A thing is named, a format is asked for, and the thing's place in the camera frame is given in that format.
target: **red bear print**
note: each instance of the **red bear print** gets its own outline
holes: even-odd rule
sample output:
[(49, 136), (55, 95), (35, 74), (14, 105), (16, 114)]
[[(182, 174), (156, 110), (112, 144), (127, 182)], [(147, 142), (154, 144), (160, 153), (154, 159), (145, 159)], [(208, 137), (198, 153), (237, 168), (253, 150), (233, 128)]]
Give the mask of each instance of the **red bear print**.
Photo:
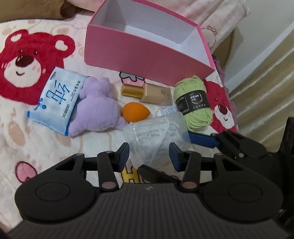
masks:
[(212, 81), (205, 80), (204, 85), (207, 90), (206, 95), (208, 102), (214, 112), (213, 122), (210, 126), (218, 133), (223, 132), (225, 129), (236, 132), (229, 101), (224, 89), (219, 84)]
[(45, 32), (10, 34), (0, 53), (0, 95), (4, 98), (38, 104), (41, 92), (55, 67), (64, 68), (63, 59), (75, 50), (72, 38)]

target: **circular button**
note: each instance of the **circular button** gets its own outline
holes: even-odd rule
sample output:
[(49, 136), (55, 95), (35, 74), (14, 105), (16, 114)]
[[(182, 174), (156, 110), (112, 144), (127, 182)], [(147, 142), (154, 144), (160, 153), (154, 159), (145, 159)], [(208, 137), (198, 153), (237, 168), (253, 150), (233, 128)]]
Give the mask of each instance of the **circular button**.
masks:
[(197, 183), (191, 182), (191, 181), (186, 181), (182, 183), (183, 188), (185, 189), (194, 189), (197, 188)]
[(55, 202), (66, 198), (70, 193), (70, 187), (60, 182), (49, 182), (39, 186), (36, 195), (43, 201)]
[(111, 181), (107, 181), (107, 182), (102, 183), (102, 187), (105, 189), (113, 189), (116, 187), (116, 183), (111, 182)]
[(250, 183), (238, 183), (229, 187), (229, 195), (236, 201), (243, 203), (255, 202), (262, 196), (262, 190)]

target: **tissue packet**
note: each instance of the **tissue packet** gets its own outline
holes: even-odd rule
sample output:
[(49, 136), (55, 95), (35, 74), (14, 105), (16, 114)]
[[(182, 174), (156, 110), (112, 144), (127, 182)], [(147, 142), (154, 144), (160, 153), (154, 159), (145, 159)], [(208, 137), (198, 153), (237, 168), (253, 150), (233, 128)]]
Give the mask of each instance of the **tissue packet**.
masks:
[(87, 76), (55, 67), (41, 93), (37, 107), (27, 116), (68, 135), (71, 113)]

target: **pink gift box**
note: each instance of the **pink gift box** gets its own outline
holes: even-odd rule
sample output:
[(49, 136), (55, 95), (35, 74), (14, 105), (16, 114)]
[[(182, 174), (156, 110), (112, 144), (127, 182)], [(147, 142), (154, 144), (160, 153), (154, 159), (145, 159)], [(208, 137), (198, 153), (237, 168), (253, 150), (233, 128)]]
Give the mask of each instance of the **pink gift box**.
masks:
[(146, 0), (105, 0), (88, 24), (84, 57), (170, 86), (215, 70), (200, 27)]

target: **cosmetic bottle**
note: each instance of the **cosmetic bottle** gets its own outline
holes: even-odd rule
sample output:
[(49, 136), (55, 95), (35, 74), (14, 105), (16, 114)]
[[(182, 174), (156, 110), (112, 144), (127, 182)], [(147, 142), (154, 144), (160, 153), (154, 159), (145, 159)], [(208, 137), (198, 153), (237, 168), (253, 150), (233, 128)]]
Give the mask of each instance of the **cosmetic bottle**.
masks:
[(142, 103), (170, 106), (173, 104), (171, 89), (159, 85), (145, 83), (142, 87), (123, 84), (121, 94), (139, 98)]

